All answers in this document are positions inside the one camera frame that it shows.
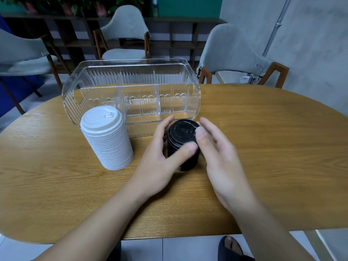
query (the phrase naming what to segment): chair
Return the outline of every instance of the chair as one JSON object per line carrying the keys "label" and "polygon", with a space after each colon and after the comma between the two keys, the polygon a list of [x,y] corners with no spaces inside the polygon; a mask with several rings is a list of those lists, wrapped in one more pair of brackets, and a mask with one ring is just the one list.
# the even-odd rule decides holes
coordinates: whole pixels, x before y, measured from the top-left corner
{"label": "chair", "polygon": [[[57,56],[51,56],[48,53],[43,39],[47,40]],[[52,71],[59,88],[62,89],[63,85],[59,79],[55,63],[60,61],[71,74],[48,35],[38,39],[24,39],[0,29],[0,55],[0,84],[21,114],[24,114],[25,111],[6,87],[1,76],[19,76],[25,83],[29,83],[24,76],[46,74]],[[36,95],[41,97],[42,95],[34,86],[30,85]]]}
{"label": "chair", "polygon": [[232,24],[215,26],[207,39],[198,65],[200,83],[212,83],[216,71],[239,71],[260,77],[258,85],[264,85],[274,71],[279,71],[276,88],[282,88],[289,68],[271,62],[254,52],[246,36]]}
{"label": "chair", "polygon": [[[123,5],[116,9],[111,21],[100,29],[94,30],[94,39],[100,59],[145,59],[150,58],[150,34],[140,10],[133,5]],[[107,50],[101,52],[98,36],[103,47]],[[110,49],[107,42],[112,39],[141,39],[144,40],[142,49]]]}

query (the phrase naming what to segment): clear plastic organizer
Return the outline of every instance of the clear plastic organizer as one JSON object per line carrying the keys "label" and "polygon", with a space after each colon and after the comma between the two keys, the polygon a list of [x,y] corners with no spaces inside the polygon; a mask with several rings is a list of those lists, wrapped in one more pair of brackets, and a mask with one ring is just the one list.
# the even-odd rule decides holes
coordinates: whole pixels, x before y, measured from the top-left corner
{"label": "clear plastic organizer", "polygon": [[63,85],[63,105],[80,127],[83,114],[112,105],[129,137],[153,135],[163,119],[193,119],[200,107],[199,81],[185,59],[84,61]]}

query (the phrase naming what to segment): forearm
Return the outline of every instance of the forearm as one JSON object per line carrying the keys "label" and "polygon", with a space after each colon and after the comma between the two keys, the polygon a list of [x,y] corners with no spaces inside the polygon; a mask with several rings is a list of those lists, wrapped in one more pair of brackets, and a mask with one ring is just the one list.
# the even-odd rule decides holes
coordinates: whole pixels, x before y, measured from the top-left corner
{"label": "forearm", "polygon": [[146,199],[137,186],[128,181],[98,210],[36,260],[106,260],[129,220]]}
{"label": "forearm", "polygon": [[314,260],[253,194],[246,196],[230,211],[256,260]]}

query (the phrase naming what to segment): wooden table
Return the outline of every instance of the wooden table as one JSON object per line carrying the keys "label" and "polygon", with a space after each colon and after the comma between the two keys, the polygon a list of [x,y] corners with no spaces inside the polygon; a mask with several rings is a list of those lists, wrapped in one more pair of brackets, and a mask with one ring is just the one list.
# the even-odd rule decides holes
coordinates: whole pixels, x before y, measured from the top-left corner
{"label": "wooden table", "polygon": [[[289,230],[348,227],[348,118],[285,90],[202,85],[199,117],[238,149],[257,197]],[[61,97],[0,134],[0,233],[54,243],[130,177],[151,137],[133,138],[133,162],[104,169]],[[207,178],[204,159],[137,213],[125,238],[239,233]]]}

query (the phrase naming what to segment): chair backrest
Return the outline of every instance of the chair backrest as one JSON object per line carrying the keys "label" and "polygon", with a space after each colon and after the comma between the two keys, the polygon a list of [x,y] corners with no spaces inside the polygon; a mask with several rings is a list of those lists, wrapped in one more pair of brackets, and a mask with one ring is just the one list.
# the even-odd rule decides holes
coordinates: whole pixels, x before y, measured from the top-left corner
{"label": "chair backrest", "polygon": [[48,55],[42,39],[25,39],[0,29],[0,64],[13,64]]}
{"label": "chair backrest", "polygon": [[207,39],[197,71],[240,71],[260,76],[271,61],[257,55],[245,34],[233,24],[215,26]]}
{"label": "chair backrest", "polygon": [[144,34],[149,31],[140,10],[133,5],[117,8],[111,21],[100,29],[105,40],[119,38],[144,40]]}

